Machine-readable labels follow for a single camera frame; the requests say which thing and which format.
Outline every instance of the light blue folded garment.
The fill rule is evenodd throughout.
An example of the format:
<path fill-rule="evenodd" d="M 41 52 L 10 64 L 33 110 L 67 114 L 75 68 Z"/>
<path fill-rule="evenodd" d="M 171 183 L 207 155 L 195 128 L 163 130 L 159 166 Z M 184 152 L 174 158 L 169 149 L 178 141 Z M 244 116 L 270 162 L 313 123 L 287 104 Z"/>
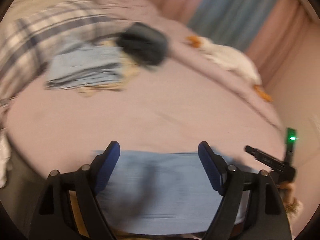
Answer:
<path fill-rule="evenodd" d="M 243 171 L 254 172 L 230 157 L 223 158 Z M 236 224 L 244 219 L 248 197 L 245 191 Z M 212 189 L 198 153 L 138 151 L 121 151 L 107 187 L 97 195 L 113 228 L 143 235 L 206 231 L 221 199 Z"/>
<path fill-rule="evenodd" d="M 92 46 L 67 36 L 53 58 L 47 74 L 47 87 L 71 89 L 103 85 L 122 80 L 121 48 Z"/>

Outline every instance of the white plush body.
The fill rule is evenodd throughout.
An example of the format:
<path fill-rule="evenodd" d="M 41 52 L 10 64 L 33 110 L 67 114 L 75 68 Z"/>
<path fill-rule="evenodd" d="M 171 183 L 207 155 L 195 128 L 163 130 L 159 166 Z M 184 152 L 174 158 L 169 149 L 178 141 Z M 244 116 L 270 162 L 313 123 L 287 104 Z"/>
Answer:
<path fill-rule="evenodd" d="M 229 46 L 214 44 L 208 38 L 199 37 L 199 39 L 201 41 L 199 50 L 208 60 L 225 70 L 235 72 L 249 85 L 262 84 L 255 64 L 244 53 Z"/>

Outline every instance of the striped curtain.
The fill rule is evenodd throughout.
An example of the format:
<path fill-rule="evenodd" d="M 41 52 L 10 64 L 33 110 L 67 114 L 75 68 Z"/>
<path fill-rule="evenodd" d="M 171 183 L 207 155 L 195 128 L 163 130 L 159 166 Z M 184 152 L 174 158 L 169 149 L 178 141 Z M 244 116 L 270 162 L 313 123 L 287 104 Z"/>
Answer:
<path fill-rule="evenodd" d="M 298 0 L 151 0 L 167 18 L 200 36 L 239 49 L 256 64 L 266 85 L 310 20 Z"/>

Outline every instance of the floor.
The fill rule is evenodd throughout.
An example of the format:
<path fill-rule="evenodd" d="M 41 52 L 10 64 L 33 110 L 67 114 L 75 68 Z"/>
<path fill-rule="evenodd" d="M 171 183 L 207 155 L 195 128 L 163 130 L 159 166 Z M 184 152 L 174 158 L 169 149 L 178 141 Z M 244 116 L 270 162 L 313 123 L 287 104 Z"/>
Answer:
<path fill-rule="evenodd" d="M 11 165 L 7 185 L 0 189 L 0 200 L 17 228 L 28 237 L 33 211 L 45 180 L 15 152 L 12 153 Z"/>

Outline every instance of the yellow folded garment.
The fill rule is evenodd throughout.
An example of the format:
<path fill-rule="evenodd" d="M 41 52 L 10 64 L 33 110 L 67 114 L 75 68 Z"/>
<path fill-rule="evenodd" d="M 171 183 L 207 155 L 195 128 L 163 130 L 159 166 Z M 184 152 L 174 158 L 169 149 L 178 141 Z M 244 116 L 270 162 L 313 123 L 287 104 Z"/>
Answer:
<path fill-rule="evenodd" d="M 101 46 L 117 46 L 113 40 L 104 40 L 100 42 Z M 84 97 L 91 97 L 97 91 L 101 90 L 123 90 L 124 86 L 135 76 L 140 73 L 139 65 L 125 52 L 121 52 L 121 63 L 123 65 L 123 79 L 116 83 L 106 85 L 78 87 L 77 92 Z"/>

